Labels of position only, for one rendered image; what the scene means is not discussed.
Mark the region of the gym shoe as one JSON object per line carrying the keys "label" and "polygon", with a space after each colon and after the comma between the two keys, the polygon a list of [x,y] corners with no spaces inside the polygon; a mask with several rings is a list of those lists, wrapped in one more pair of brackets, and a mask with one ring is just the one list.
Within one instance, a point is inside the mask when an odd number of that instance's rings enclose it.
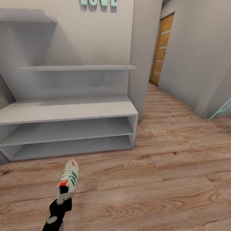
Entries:
{"label": "gym shoe", "polygon": [[[74,192],[77,179],[79,175],[79,166],[74,159],[71,159],[67,162],[66,167],[64,169],[64,173],[60,180],[60,184],[58,185],[58,193],[57,195]],[[73,201],[73,197],[71,197]]]}

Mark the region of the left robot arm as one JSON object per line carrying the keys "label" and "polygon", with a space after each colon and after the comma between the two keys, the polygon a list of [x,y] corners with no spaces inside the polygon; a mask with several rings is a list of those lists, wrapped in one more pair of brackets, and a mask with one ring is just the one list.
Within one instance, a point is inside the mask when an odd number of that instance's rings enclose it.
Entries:
{"label": "left robot arm", "polygon": [[50,218],[47,220],[42,231],[63,231],[63,217],[66,211],[72,210],[72,199],[75,192],[68,192],[58,195],[58,199],[50,204]]}

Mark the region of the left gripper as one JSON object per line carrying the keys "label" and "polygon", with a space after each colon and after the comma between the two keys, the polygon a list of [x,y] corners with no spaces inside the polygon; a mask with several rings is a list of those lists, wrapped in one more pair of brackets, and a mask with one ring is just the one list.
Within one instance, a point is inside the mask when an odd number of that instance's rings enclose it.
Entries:
{"label": "left gripper", "polygon": [[57,203],[58,202],[56,199],[53,201],[52,204],[50,204],[50,208],[49,208],[49,210],[51,211],[50,215],[52,215],[54,213],[54,211],[56,211],[58,209],[63,210],[64,214],[66,213],[66,211],[72,210],[72,199],[71,198],[65,199],[62,204],[57,205]]}

